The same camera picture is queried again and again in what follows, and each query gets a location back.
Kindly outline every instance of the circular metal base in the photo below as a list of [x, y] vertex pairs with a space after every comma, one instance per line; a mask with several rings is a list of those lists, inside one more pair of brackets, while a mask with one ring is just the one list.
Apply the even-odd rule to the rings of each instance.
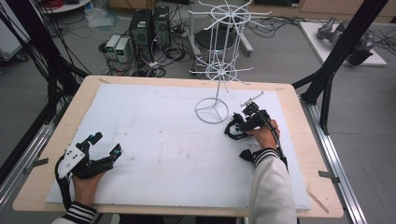
[[220, 99], [205, 98], [195, 106], [197, 117], [206, 123], [222, 123], [228, 118], [228, 106]]

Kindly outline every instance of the computer tower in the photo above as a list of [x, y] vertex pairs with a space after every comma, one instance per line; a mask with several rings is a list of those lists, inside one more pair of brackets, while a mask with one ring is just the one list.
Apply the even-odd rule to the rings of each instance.
[[159, 6], [154, 8], [154, 33], [157, 44], [164, 50], [171, 47], [171, 27], [169, 21], [169, 7]]
[[134, 56], [137, 62], [152, 62], [154, 25], [150, 9], [136, 9], [129, 26]]

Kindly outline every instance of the gray floor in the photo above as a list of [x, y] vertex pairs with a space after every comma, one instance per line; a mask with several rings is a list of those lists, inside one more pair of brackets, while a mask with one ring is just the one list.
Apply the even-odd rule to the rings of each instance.
[[[60, 15], [60, 22], [78, 21], [80, 10]], [[98, 46], [111, 34], [128, 29], [129, 21], [116, 20], [114, 27], [85, 27], [85, 21], [73, 24], [73, 33], [64, 38], [68, 47], [93, 74], [102, 74], [106, 61]], [[373, 27], [384, 32], [394, 25]], [[272, 38], [245, 34], [254, 52], [247, 57], [241, 48], [237, 66], [252, 71], [241, 74], [244, 81], [293, 83], [320, 68], [320, 61], [303, 32], [284, 26]], [[59, 39], [54, 39], [61, 49]], [[346, 174], [368, 223], [396, 223], [396, 56], [384, 49], [376, 52], [388, 63], [385, 67], [342, 66], [333, 81], [329, 131]], [[192, 77], [192, 62], [174, 63], [167, 67], [165, 77]], [[31, 61], [11, 62], [0, 67], [0, 163], [9, 155], [46, 103], [47, 86]], [[297, 90], [304, 92], [306, 87]], [[0, 211], [0, 223], [50, 223], [59, 213], [27, 213], [12, 209], [13, 196]], [[104, 215], [100, 223], [110, 223]], [[302, 218], [301, 223], [350, 223], [347, 215], [337, 219]]]

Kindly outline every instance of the white board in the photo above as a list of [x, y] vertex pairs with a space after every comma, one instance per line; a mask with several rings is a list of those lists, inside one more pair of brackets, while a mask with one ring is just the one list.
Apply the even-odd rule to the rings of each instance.
[[[330, 52], [332, 51], [333, 45], [327, 39], [318, 39], [318, 28], [322, 27], [325, 23], [316, 23], [316, 22], [302, 22], [300, 21], [300, 26], [306, 36], [308, 38], [309, 43], [314, 49], [315, 53], [318, 55], [320, 61], [324, 63], [327, 57], [329, 57]], [[338, 24], [334, 24], [332, 26], [332, 30], [334, 31]], [[387, 63], [375, 52], [375, 50], [371, 49], [372, 56], [366, 59], [361, 66], [385, 66]]]
[[[260, 91], [220, 90], [231, 114]], [[247, 208], [254, 165], [239, 158], [242, 150], [259, 149], [253, 137], [239, 141], [225, 135], [230, 116], [208, 124], [195, 114], [196, 103], [213, 97], [208, 88], [103, 84], [71, 144], [89, 134], [103, 138], [90, 149], [91, 159], [108, 155], [117, 144], [122, 155], [100, 182], [96, 203]], [[255, 100], [279, 124], [288, 157], [297, 209], [311, 208], [287, 124], [275, 91]], [[56, 182], [47, 202], [60, 203]]]

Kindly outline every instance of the black and white cuff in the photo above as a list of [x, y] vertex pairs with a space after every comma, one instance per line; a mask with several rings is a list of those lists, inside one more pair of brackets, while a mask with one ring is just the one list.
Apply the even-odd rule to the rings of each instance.
[[252, 155], [253, 155], [253, 159], [254, 159], [253, 163], [256, 165], [256, 167], [259, 166], [260, 162], [262, 162], [265, 159], [268, 159], [271, 157], [279, 158], [278, 151], [271, 147], [260, 149], [259, 151], [254, 152]]
[[77, 224], [90, 224], [96, 214], [96, 209], [82, 203], [73, 202], [64, 218]]

